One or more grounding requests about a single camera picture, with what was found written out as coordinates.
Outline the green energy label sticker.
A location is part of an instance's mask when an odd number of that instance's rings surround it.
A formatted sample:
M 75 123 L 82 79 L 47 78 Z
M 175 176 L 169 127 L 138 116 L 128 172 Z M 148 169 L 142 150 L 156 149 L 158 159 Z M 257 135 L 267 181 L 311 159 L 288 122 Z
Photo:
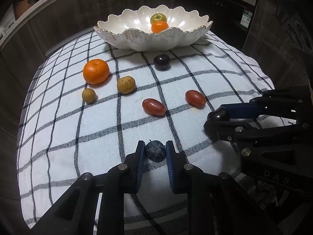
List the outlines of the green energy label sticker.
M 244 10 L 242 17 L 241 17 L 240 25 L 245 27 L 245 28 L 249 28 L 249 25 L 250 25 L 251 20 L 252 20 L 252 16 L 253 16 L 252 12 L 250 12 L 248 10 Z

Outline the blueberry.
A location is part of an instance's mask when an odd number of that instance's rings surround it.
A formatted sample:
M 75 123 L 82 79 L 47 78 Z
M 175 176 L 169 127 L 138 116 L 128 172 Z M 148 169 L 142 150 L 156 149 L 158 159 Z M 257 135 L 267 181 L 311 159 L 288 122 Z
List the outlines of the blueberry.
M 146 145 L 145 153 L 147 158 L 154 162 L 160 162 L 166 158 L 165 145 L 157 140 L 150 141 Z

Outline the dark plum on cloth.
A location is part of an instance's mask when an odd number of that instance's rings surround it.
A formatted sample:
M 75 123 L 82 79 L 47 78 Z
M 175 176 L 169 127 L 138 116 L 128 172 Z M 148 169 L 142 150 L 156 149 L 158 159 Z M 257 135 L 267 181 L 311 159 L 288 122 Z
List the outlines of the dark plum on cloth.
M 161 54 L 153 59 L 154 66 L 159 70 L 167 70 L 170 66 L 170 57 L 167 54 Z

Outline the small round tan longan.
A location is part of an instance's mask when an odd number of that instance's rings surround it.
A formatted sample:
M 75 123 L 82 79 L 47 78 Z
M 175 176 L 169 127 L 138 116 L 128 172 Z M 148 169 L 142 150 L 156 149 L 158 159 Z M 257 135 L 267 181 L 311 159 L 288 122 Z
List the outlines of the small round tan longan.
M 93 89 L 86 88 L 82 92 L 82 100 L 86 103 L 93 103 L 97 98 L 97 95 Z

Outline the green apple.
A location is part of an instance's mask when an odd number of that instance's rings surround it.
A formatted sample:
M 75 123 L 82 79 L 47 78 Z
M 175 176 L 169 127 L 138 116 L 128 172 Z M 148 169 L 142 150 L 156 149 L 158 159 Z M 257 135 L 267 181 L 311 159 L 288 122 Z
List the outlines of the green apple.
M 158 21 L 167 22 L 167 17 L 162 13 L 156 13 L 156 14 L 151 16 L 150 24 L 153 24 L 153 23 L 158 22 Z

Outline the red grape tomato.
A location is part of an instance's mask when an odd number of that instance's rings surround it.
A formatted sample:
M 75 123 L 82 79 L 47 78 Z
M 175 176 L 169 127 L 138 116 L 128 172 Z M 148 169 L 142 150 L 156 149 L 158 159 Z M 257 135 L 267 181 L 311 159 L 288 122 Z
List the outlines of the red grape tomato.
M 167 110 L 163 103 L 151 98 L 143 100 L 142 107 L 146 113 L 152 116 L 164 116 Z
M 195 107 L 204 107 L 206 105 L 206 98 L 196 90 L 188 90 L 185 93 L 186 101 Z

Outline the white checkered cloth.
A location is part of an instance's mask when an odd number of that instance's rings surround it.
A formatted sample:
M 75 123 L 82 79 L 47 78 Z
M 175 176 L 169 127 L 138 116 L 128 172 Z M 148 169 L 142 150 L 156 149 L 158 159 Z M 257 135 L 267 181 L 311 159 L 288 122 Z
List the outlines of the white checkered cloth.
M 224 103 L 247 102 L 274 87 L 251 56 L 213 33 L 197 43 L 168 51 L 170 69 L 154 67 L 152 52 L 113 48 L 95 33 L 79 37 L 39 66 L 22 110 L 17 174 L 22 215 L 33 227 L 83 173 L 103 174 L 133 153 L 138 141 L 173 141 L 187 161 L 208 174 L 229 173 L 251 196 L 261 182 L 244 175 L 236 147 L 209 139 L 206 116 Z M 89 84 L 83 68 L 94 59 L 106 61 L 110 74 Z M 135 79 L 129 94 L 117 90 L 125 76 Z M 84 89 L 97 95 L 82 100 Z M 185 99 L 188 90 L 206 98 L 202 108 Z M 145 99 L 166 107 L 152 116 Z

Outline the large orange on cloth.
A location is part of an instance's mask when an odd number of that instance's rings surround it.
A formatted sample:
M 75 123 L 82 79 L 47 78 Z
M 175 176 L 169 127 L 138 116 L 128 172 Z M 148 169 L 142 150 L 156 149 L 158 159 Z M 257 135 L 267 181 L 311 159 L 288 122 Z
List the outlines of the large orange on cloth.
M 87 62 L 83 68 L 83 78 L 89 84 L 101 84 L 109 76 L 110 69 L 106 61 L 94 59 Z

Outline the white scalloped ceramic bowl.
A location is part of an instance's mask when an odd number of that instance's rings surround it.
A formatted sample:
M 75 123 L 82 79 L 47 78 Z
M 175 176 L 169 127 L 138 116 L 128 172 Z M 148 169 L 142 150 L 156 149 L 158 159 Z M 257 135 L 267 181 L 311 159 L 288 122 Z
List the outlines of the white scalloped ceramic bowl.
M 212 24 L 208 15 L 200 16 L 197 10 L 188 12 L 181 6 L 170 9 L 159 5 L 110 14 L 106 21 L 98 21 L 94 30 L 115 48 L 157 52 L 194 44 Z

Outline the larger tan longan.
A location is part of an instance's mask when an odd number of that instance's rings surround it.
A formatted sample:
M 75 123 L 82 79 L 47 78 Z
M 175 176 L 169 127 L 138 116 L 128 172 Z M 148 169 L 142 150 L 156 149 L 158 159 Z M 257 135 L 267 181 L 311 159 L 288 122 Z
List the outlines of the larger tan longan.
M 136 88 L 135 79 L 131 76 L 125 76 L 117 81 L 117 90 L 122 94 L 129 94 Z

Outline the dark plum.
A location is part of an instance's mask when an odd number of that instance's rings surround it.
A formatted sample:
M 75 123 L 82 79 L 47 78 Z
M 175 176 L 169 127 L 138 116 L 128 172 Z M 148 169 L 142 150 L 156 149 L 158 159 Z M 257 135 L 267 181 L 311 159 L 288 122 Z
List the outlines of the dark plum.
M 230 114 L 227 112 L 225 107 L 219 107 L 215 111 L 211 111 L 207 115 L 207 121 L 229 121 Z
M 167 70 L 170 66 L 170 57 L 167 54 L 161 54 L 153 59 L 154 66 L 159 70 Z

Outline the small orange in bowl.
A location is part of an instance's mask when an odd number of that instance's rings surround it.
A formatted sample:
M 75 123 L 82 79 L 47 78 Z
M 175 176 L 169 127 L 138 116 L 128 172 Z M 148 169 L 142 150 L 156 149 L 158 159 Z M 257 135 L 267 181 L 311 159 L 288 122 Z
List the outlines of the small orange in bowl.
M 151 31 L 152 33 L 160 33 L 161 31 L 164 31 L 168 28 L 167 22 L 158 21 L 151 25 Z

